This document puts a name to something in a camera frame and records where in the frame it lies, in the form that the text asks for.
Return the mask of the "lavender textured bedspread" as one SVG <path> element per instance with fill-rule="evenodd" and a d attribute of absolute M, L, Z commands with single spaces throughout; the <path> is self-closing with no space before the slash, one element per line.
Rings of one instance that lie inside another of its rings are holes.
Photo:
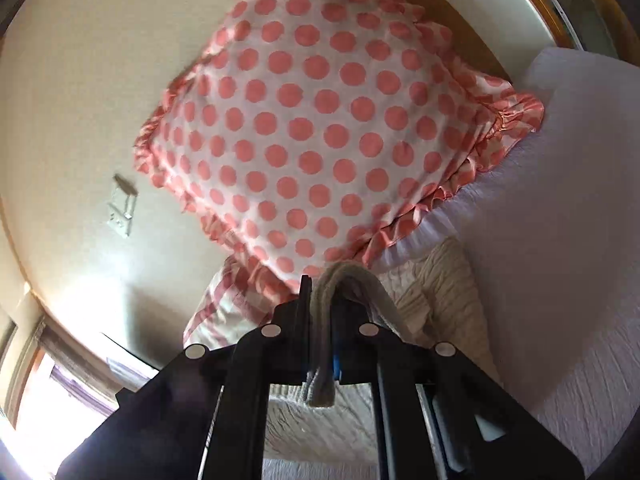
<path fill-rule="evenodd" d="M 541 130 L 428 214 L 388 269 L 456 238 L 506 392 L 591 479 L 639 474 L 639 71 L 547 49 Z"/>

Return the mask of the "white wall outlet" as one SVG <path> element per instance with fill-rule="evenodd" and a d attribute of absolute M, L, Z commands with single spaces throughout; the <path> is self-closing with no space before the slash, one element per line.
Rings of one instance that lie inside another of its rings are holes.
<path fill-rule="evenodd" d="M 107 225 L 122 237 L 130 237 L 138 191 L 119 174 L 112 179 L 111 197 L 107 202 Z"/>

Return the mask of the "red plaid bolster pillow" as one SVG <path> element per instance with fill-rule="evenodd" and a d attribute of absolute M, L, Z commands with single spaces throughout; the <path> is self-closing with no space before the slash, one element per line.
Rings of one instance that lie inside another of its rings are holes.
<path fill-rule="evenodd" d="M 183 347 L 204 344 L 216 350 L 269 323 L 279 304 L 294 292 L 256 257 L 232 255 L 224 260 L 205 289 L 183 331 Z"/>

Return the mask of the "beige cable knit sweater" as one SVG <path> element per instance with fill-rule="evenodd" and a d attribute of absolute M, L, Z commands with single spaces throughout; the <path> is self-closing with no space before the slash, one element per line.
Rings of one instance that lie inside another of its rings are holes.
<path fill-rule="evenodd" d="M 474 274 L 462 244 L 448 237 L 426 257 L 382 274 L 358 263 L 331 266 L 311 295 L 311 339 L 329 333 L 329 296 L 342 292 L 368 307 L 376 322 L 402 341 L 431 348 L 449 341 L 493 380 L 500 378 Z M 269 393 L 265 452 L 294 462 L 373 463 L 376 456 L 371 389 L 329 385 L 329 364 L 314 356 L 303 385 Z"/>

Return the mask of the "pink polka dot pillow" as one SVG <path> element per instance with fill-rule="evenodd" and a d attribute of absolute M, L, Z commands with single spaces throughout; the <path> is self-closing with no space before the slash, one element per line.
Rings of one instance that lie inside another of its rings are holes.
<path fill-rule="evenodd" d="M 143 125 L 134 166 L 291 285 L 374 260 L 543 119 L 407 0 L 234 0 Z"/>

